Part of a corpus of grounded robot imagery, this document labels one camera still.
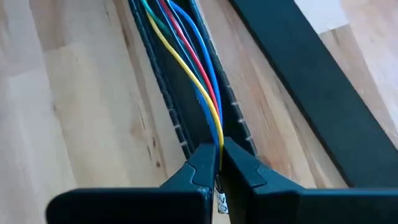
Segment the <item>white label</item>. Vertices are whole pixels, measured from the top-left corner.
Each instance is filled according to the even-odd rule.
[[[226,204],[226,197],[224,193],[219,193],[216,190],[217,195],[217,206],[218,206],[218,213],[220,214],[228,214],[228,206]]]

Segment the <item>wooden surface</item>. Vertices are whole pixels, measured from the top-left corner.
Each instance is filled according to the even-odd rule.
[[[227,0],[197,3],[260,159],[346,187]],[[398,2],[297,3],[398,146]],[[44,223],[76,187],[160,185],[184,162],[172,130],[126,1],[0,0],[0,223]]]

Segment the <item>wire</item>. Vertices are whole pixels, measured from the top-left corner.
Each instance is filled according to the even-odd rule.
[[[141,0],[142,5],[145,10],[150,14],[150,16],[155,20],[156,24],[168,35],[170,35],[170,31],[167,26],[155,15],[153,10],[149,7],[147,0]]]
[[[211,82],[213,84],[213,89],[216,95],[217,99],[217,104],[218,104],[218,110],[220,112],[220,122],[221,125],[223,125],[223,111],[222,111],[222,106],[221,106],[221,96],[220,96],[220,89],[218,88],[218,82],[216,78],[216,73],[214,71],[213,63],[211,62],[209,52],[207,51],[205,42],[203,41],[202,36],[200,35],[200,32],[198,30],[198,27],[195,25],[195,22],[191,19],[191,17],[177,4],[175,4],[173,1],[167,0],[171,7],[175,9],[179,14],[182,15],[182,17],[189,23],[191,26],[193,33],[196,35],[197,39],[199,40],[200,47],[203,52],[203,56],[205,57],[206,64],[210,73],[210,78]]]
[[[181,65],[181,67],[185,70],[185,72],[187,73],[189,78],[192,80],[192,82],[197,86],[200,93],[203,95],[207,105],[210,108],[211,115],[213,116],[213,119],[216,124],[217,133],[218,133],[218,142],[220,144],[220,164],[219,164],[220,167],[219,168],[221,170],[223,151],[224,151],[224,136],[223,136],[223,128],[221,127],[220,118],[218,117],[217,110],[216,110],[214,104],[211,102],[211,98],[207,94],[204,87],[200,84],[199,80],[196,78],[196,76],[193,74],[193,72],[189,69],[188,65],[182,60],[182,58],[178,55],[178,53],[174,50],[174,48],[169,44],[169,42],[163,36],[162,32],[159,30],[155,21],[153,20],[153,18],[151,18],[150,14],[148,12],[147,12],[147,17],[148,17],[149,22],[152,25],[155,33],[159,37],[159,39],[165,45],[166,49],[175,57],[175,59]]]
[[[194,73],[195,76],[199,79],[200,76],[199,76],[199,73],[198,73],[198,71],[197,71],[197,68],[196,68],[196,66],[193,64],[191,58],[189,57],[187,51],[185,50],[185,47],[183,46],[183,44],[182,44],[181,42],[178,41],[178,37],[177,37],[177,35],[176,35],[176,33],[175,33],[175,31],[174,31],[174,29],[173,29],[171,23],[170,23],[170,19],[167,17],[166,12],[164,11],[164,9],[163,9],[162,6],[160,5],[160,3],[159,3],[158,1],[156,1],[156,3],[157,3],[158,6],[160,7],[160,11],[162,12],[163,16],[165,17],[166,23],[167,23],[167,25],[169,26],[169,28],[170,28],[170,30],[171,30],[171,35],[172,35],[172,37],[174,37],[174,39],[176,40],[176,43],[177,43],[177,45],[178,45],[178,48],[183,52],[183,55],[184,55],[185,58],[186,58],[186,60],[184,60],[184,61],[185,61],[186,63],[188,62],[188,64],[190,65],[191,70],[193,70],[193,73]],[[217,138],[216,125],[215,125],[215,123],[214,123],[214,121],[213,121],[213,118],[212,118],[212,116],[211,116],[210,109],[209,109],[208,105],[206,104],[205,99],[203,98],[203,96],[202,96],[202,95],[200,94],[200,92],[198,91],[198,88],[196,88],[196,87],[194,86],[194,89],[195,89],[195,94],[196,94],[196,96],[197,96],[197,98],[198,98],[198,100],[199,100],[199,104],[200,104],[200,106],[202,107],[202,110],[203,110],[203,112],[204,112],[204,114],[205,114],[207,123],[208,123],[208,125],[209,125],[209,127],[210,127],[211,137],[213,138],[213,140],[214,140],[216,146],[219,146],[219,142],[218,142],[218,138]]]
[[[205,72],[205,69],[203,68],[203,66],[201,65],[201,62],[199,61],[198,57],[195,55],[192,47],[190,46],[190,44],[188,43],[187,38],[184,36],[184,34],[182,33],[182,30],[180,28],[180,26],[177,24],[177,21],[175,20],[175,18],[173,17],[172,13],[170,12],[169,8],[167,8],[166,3],[164,2],[164,0],[159,0],[159,2],[161,3],[162,7],[165,9],[168,17],[170,18],[175,30],[177,31],[178,36],[182,39],[182,41],[184,42],[186,48],[188,49],[188,51],[190,52],[193,60],[195,61],[196,65],[198,65],[199,71],[202,74],[203,79],[205,80],[207,89],[209,90],[209,94],[211,97],[211,100],[213,102],[213,104],[216,107],[216,111],[217,114],[220,114],[220,112],[218,111],[218,104],[216,101],[216,96],[214,94],[213,88],[211,87],[211,83],[207,77],[207,74]]]
[[[187,53],[187,50],[186,50],[186,48],[184,47],[182,41],[177,37],[177,35],[176,35],[176,33],[175,33],[175,31],[174,31],[172,25],[171,25],[171,21],[170,21],[170,19],[169,19],[169,18],[167,17],[167,15],[166,15],[166,12],[164,11],[164,9],[162,8],[162,6],[160,5],[159,1],[156,1],[156,3],[157,3],[157,5],[158,5],[159,8],[160,8],[161,13],[162,13],[163,16],[165,17],[166,23],[167,23],[167,25],[168,25],[167,28],[169,28],[170,31],[171,31],[171,33],[169,33],[169,34],[174,38],[175,42],[176,42],[177,45],[178,45],[178,48],[183,52],[183,54],[184,54],[184,56],[185,56],[185,59],[186,59],[186,60],[184,60],[184,61],[185,61],[186,63],[189,64],[189,66],[190,66],[191,70],[193,70],[193,73],[195,74],[195,76],[199,79],[200,83],[201,83],[202,85],[204,85],[204,84],[205,84],[205,81],[201,78],[201,76],[199,76],[199,72],[198,72],[198,70],[197,70],[195,64],[193,63],[192,59],[189,57],[189,54]]]
[[[193,42],[192,42],[192,40],[191,40],[191,37],[190,37],[190,35],[188,34],[187,29],[186,29],[185,26],[184,26],[184,23],[181,21],[180,17],[179,17],[178,14],[175,12],[174,8],[170,5],[170,1],[169,1],[169,0],[166,0],[165,3],[166,3],[166,5],[167,5],[167,7],[170,9],[170,11],[171,11],[171,13],[173,14],[174,18],[176,19],[178,25],[181,27],[181,30],[182,30],[184,36],[187,38],[188,43],[191,45],[191,47],[192,47],[192,49],[193,49],[195,55],[198,55],[198,52],[197,52],[197,50],[196,50],[196,48],[195,48],[195,45],[193,44]]]

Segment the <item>blue wire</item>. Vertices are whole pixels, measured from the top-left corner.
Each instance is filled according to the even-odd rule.
[[[165,33],[170,35],[170,32],[167,29],[166,25],[158,17],[156,17],[152,9],[149,7],[147,0],[141,0],[141,3],[144,6],[145,10],[149,13],[149,15],[155,20],[156,24],[160,27],[160,29],[162,29]]]
[[[193,44],[193,42],[192,42],[192,40],[191,40],[191,38],[190,38],[190,35],[188,34],[187,29],[185,28],[184,24],[182,23],[180,17],[179,17],[178,14],[174,11],[174,9],[171,7],[169,1],[165,1],[165,3],[166,3],[166,5],[167,5],[167,7],[169,7],[169,9],[171,10],[171,12],[172,12],[174,18],[176,18],[177,23],[179,24],[179,26],[180,26],[180,28],[181,28],[181,30],[182,30],[184,36],[187,38],[189,44],[191,45],[191,47],[192,47],[192,49],[193,49],[193,52],[195,53],[195,55],[198,55],[198,52],[197,52],[197,50],[196,50],[196,48],[195,48],[195,46],[194,46],[194,44]],[[184,50],[187,50],[187,48],[184,46],[183,41],[180,40],[179,38],[178,38],[178,41],[180,42],[180,45],[184,47],[183,49],[184,49]],[[205,84],[205,81],[204,81],[203,77],[202,77],[201,75],[199,75],[198,67],[196,66],[195,63],[193,63],[191,57],[189,57],[188,59],[190,60],[190,63],[191,63],[193,66],[195,66],[195,69],[196,69],[196,70],[195,70],[195,76],[199,79],[201,85],[205,88],[206,92],[208,93],[209,90],[207,89],[207,86],[206,86],[206,84]]]
[[[194,66],[193,62],[191,60],[189,60],[190,57],[188,56],[187,51],[182,46],[182,44],[178,41],[178,37],[177,37],[177,35],[176,35],[172,25],[171,25],[171,21],[170,21],[169,17],[166,15],[166,12],[164,11],[163,7],[160,5],[159,0],[156,0],[156,3],[158,5],[158,7],[160,8],[160,11],[162,12],[163,16],[165,17],[167,25],[170,27],[171,33],[172,33],[176,43],[178,44],[179,48],[184,53],[185,58],[188,59],[188,62],[190,64],[190,68],[191,69],[195,69],[195,72],[197,72],[196,67]],[[212,115],[210,113],[210,109],[209,109],[204,97],[200,94],[198,88],[195,85],[193,85],[193,86],[194,86],[195,94],[196,94],[196,96],[197,96],[197,98],[199,100],[199,104],[202,107],[202,110],[205,113],[205,117],[206,117],[207,123],[209,124],[211,136],[212,136],[212,138],[213,138],[213,140],[215,142],[215,145],[217,146],[216,148],[218,149],[219,143],[218,143],[218,135],[217,135],[217,131],[216,131],[216,124],[215,124],[215,122],[213,120],[213,117],[212,117]]]
[[[216,100],[218,104],[218,111],[220,112],[220,122],[221,126],[223,125],[223,111],[222,111],[222,106],[221,106],[221,97],[220,97],[220,89],[218,88],[218,82],[216,78],[216,73],[214,71],[213,63],[211,62],[209,52],[207,51],[205,42],[203,41],[203,38],[200,35],[200,32],[198,30],[198,27],[195,25],[195,22],[191,19],[191,17],[182,9],[180,6],[175,4],[173,1],[169,1],[173,9],[175,9],[179,14],[184,17],[184,19],[189,23],[191,26],[193,33],[196,35],[197,39],[199,40],[200,47],[203,51],[203,56],[205,56],[206,64],[208,67],[208,70],[210,72],[210,78],[211,82],[213,84],[213,89],[214,93],[216,95]]]

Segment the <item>yellow wire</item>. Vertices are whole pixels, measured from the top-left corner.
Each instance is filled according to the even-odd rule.
[[[199,89],[200,93],[205,98],[205,101],[206,101],[207,105],[209,106],[211,115],[212,115],[212,117],[213,117],[213,119],[215,121],[215,124],[216,124],[216,129],[217,129],[217,134],[218,134],[218,142],[220,143],[220,170],[221,170],[221,168],[222,168],[222,159],[223,159],[223,151],[224,151],[224,134],[223,134],[223,128],[221,127],[220,117],[217,114],[217,110],[214,107],[214,104],[211,101],[211,99],[210,99],[209,95],[207,94],[206,90],[204,89],[204,87],[200,84],[199,80],[196,78],[196,76],[190,70],[188,65],[182,60],[182,58],[179,56],[179,54],[174,50],[174,48],[169,44],[169,42],[163,36],[162,32],[159,30],[159,28],[157,27],[155,21],[153,20],[153,18],[151,18],[150,14],[148,14],[148,12],[147,12],[147,17],[149,19],[150,24],[152,25],[152,28],[154,28],[155,33],[159,37],[159,39],[165,45],[167,50],[169,50],[169,52],[175,57],[177,62],[185,70],[185,72],[188,74],[189,78],[193,81],[193,83],[197,86],[197,88]]]

